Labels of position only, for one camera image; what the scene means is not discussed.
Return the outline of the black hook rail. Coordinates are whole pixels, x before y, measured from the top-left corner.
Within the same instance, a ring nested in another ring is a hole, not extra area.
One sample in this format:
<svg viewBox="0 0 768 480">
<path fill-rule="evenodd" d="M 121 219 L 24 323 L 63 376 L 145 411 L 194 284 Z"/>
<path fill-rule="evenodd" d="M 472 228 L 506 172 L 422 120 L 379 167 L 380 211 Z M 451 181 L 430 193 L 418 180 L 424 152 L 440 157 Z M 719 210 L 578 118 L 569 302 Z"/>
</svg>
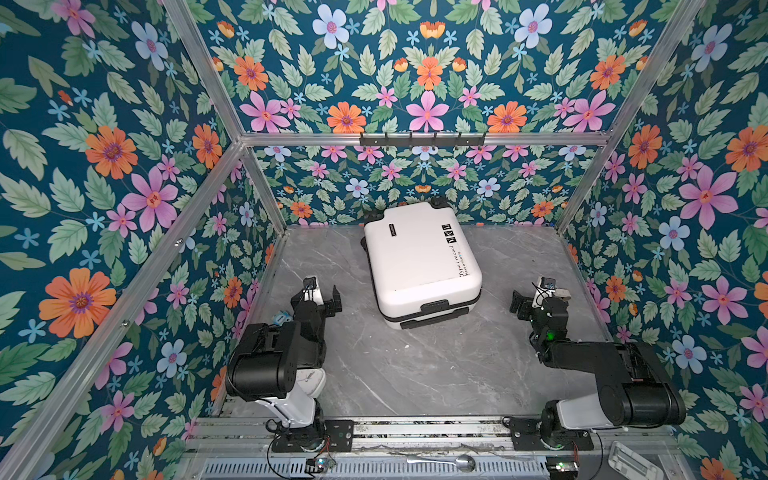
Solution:
<svg viewBox="0 0 768 480">
<path fill-rule="evenodd" d="M 465 133 L 377 133 L 361 134 L 359 145 L 364 147 L 437 147 L 452 149 L 458 147 L 482 146 L 485 144 L 485 134 Z"/>
</svg>

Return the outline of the metal spoon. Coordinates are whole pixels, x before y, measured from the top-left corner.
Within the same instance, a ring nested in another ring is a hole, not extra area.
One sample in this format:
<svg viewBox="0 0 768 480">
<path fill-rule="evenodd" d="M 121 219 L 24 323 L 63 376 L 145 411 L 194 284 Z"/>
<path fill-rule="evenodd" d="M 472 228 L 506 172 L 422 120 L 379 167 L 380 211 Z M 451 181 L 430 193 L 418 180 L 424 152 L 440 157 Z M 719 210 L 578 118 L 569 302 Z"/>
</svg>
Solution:
<svg viewBox="0 0 768 480">
<path fill-rule="evenodd" d="M 449 465 L 456 468 L 461 473 L 472 473 L 477 468 L 476 460 L 467 454 L 458 455 L 453 458 L 427 458 L 410 455 L 406 457 L 406 462 L 408 464 Z"/>
</svg>

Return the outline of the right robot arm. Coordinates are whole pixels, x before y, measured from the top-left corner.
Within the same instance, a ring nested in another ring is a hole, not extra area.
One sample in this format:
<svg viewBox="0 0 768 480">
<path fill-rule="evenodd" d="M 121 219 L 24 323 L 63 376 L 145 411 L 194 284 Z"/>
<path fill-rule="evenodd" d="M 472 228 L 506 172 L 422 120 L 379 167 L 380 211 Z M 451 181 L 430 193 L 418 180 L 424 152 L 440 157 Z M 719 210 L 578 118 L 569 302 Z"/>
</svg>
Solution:
<svg viewBox="0 0 768 480">
<path fill-rule="evenodd" d="M 529 344 L 540 364 L 590 374 L 596 391 L 550 400 L 537 420 L 502 420 L 521 449 L 593 447 L 590 432 L 621 427 L 654 429 L 678 426 L 687 416 L 680 391 L 645 342 L 575 341 L 568 338 L 569 292 L 541 277 L 534 294 L 513 292 L 509 311 L 531 326 Z"/>
</svg>

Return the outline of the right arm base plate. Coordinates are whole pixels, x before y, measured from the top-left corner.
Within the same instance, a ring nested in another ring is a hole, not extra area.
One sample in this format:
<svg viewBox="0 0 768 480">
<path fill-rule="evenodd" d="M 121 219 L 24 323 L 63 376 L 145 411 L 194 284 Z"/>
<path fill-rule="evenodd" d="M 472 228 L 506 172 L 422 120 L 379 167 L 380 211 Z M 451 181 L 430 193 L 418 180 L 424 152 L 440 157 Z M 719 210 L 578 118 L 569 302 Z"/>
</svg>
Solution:
<svg viewBox="0 0 768 480">
<path fill-rule="evenodd" d="M 505 416 L 502 425 L 509 430 L 515 451 L 592 451 L 594 443 L 587 430 L 568 430 L 557 418 Z"/>
</svg>

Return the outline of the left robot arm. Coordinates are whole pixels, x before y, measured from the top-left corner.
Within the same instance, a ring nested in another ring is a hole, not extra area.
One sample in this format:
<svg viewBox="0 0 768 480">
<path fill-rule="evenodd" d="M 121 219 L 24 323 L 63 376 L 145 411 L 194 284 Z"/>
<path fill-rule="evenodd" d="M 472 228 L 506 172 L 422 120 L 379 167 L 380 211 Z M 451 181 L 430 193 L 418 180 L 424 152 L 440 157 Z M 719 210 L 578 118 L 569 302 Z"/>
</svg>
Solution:
<svg viewBox="0 0 768 480">
<path fill-rule="evenodd" d="M 247 326 L 231 354 L 224 380 L 228 395 L 267 408 L 281 430 L 291 433 L 324 431 L 316 393 L 300 385 L 300 377 L 324 384 L 327 354 L 325 327 L 329 317 L 343 310 L 340 292 L 322 296 L 315 276 L 306 277 L 290 299 L 293 315 L 280 325 Z"/>
</svg>

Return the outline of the small blue patterned box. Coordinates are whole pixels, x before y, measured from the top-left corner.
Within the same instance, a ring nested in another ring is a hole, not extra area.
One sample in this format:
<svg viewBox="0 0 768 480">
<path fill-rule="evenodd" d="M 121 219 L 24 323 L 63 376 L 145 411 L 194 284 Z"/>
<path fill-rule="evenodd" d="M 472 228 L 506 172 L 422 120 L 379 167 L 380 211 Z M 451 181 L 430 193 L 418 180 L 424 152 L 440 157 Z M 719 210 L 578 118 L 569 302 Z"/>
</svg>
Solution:
<svg viewBox="0 0 768 480">
<path fill-rule="evenodd" d="M 286 311 L 279 311 L 272 317 L 272 324 L 275 326 L 282 326 L 285 323 L 292 321 L 292 315 Z"/>
</svg>

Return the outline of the white square clock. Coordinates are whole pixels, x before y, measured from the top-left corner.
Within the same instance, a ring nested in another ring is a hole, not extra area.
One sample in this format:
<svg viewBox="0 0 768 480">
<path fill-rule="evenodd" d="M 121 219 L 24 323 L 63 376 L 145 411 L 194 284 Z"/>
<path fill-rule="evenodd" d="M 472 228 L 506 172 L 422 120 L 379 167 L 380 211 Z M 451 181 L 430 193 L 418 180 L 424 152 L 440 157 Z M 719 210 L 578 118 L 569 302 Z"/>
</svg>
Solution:
<svg viewBox="0 0 768 480">
<path fill-rule="evenodd" d="M 296 384 L 311 398 L 317 399 L 322 393 L 327 382 L 327 374 L 323 368 L 299 369 L 296 375 Z"/>
</svg>

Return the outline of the black suitcase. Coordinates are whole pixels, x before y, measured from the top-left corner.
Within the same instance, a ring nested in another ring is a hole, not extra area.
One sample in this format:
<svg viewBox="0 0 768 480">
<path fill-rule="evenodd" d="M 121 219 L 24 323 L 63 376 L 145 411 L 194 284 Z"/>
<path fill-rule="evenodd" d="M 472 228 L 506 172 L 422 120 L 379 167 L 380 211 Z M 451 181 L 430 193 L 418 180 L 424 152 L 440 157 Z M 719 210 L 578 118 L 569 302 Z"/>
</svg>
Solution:
<svg viewBox="0 0 768 480">
<path fill-rule="evenodd" d="M 480 300 L 482 272 L 447 199 L 372 212 L 363 230 L 377 307 L 389 327 L 452 320 Z"/>
</svg>

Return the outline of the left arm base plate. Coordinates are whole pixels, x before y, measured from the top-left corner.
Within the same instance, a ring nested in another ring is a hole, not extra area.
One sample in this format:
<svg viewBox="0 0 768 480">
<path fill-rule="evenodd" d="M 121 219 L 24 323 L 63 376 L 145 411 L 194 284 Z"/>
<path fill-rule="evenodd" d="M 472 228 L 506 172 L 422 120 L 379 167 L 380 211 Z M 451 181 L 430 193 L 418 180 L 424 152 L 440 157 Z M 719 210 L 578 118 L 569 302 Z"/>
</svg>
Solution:
<svg viewBox="0 0 768 480">
<path fill-rule="evenodd" d="M 331 453 L 352 450 L 355 433 L 353 420 L 324 420 L 307 427 L 283 429 L 271 445 L 276 453 L 319 453 L 328 448 Z"/>
</svg>

